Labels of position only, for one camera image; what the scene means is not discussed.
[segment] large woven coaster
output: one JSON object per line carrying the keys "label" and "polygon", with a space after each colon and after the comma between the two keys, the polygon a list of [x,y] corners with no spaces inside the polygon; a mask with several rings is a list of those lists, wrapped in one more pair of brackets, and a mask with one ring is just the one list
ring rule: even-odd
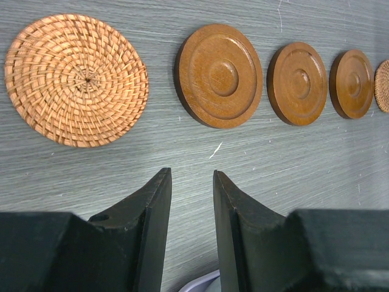
{"label": "large woven coaster", "polygon": [[389,60],[384,61],[377,69],[374,95],[379,108],[389,113]]}
{"label": "large woven coaster", "polygon": [[118,31],[83,15],[55,15],[27,26],[5,59],[14,107],[58,143],[94,147],[133,127],[145,107],[148,76]]}

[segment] small woven coaster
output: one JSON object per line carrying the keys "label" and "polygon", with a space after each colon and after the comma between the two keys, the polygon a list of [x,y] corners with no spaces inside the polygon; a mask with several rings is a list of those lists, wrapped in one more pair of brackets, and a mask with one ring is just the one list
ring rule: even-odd
{"label": "small woven coaster", "polygon": [[379,65],[374,79],[374,95],[379,108],[389,113],[389,60]]}
{"label": "small woven coaster", "polygon": [[120,138],[148,96],[146,67],[132,45],[106,23],[73,14],[19,33],[5,58],[5,84],[33,129],[75,147]]}

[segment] wooden coaster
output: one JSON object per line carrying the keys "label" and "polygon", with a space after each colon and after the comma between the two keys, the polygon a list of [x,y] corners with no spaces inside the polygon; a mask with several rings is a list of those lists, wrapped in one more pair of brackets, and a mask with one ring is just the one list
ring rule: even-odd
{"label": "wooden coaster", "polygon": [[5,84],[33,129],[76,147],[121,137],[148,96],[146,67],[132,45],[106,23],[73,14],[19,33],[5,58]]}
{"label": "wooden coaster", "polygon": [[204,26],[182,44],[174,77],[185,109],[215,128],[247,121],[262,95],[262,68],[255,49],[241,32],[224,24]]}
{"label": "wooden coaster", "polygon": [[374,95],[381,111],[389,113],[389,60],[379,65],[376,71]]}
{"label": "wooden coaster", "polygon": [[349,50],[335,59],[329,74],[329,93],[340,116],[363,117],[373,100],[373,91],[373,70],[364,53]]}
{"label": "wooden coaster", "polygon": [[292,43],[278,50],[267,72],[267,93],[282,121],[296,126],[315,121],[327,98],[326,69],[315,49]]}

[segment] black plastic part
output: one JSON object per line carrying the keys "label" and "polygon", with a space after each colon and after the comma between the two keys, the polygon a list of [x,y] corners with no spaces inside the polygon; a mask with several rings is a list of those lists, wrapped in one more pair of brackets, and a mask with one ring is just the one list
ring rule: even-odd
{"label": "black plastic part", "polygon": [[389,291],[389,211],[284,218],[218,171],[213,199],[223,292]]}
{"label": "black plastic part", "polygon": [[171,170],[92,216],[0,213],[1,291],[159,292]]}

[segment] gray wooden table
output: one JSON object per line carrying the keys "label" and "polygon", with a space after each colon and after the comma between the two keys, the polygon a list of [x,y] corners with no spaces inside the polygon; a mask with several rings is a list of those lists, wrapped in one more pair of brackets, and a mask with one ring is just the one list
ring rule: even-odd
{"label": "gray wooden table", "polygon": [[56,13],[96,17],[127,37],[147,65],[149,101],[121,139],[77,149],[31,130],[0,83],[0,210],[61,210],[88,218],[141,187],[161,167],[171,167],[162,291],[177,291],[218,268],[214,169],[284,215],[298,207],[389,207],[389,115],[375,101],[364,118],[345,120],[328,97],[314,124],[292,127],[275,115],[264,86],[248,122],[217,130],[186,113],[172,76],[183,40],[210,23],[242,31],[258,52],[265,76],[274,52],[293,41],[313,46],[327,73],[339,52],[354,48],[366,53],[375,70],[389,58],[387,0],[2,0],[0,63],[22,28]]}

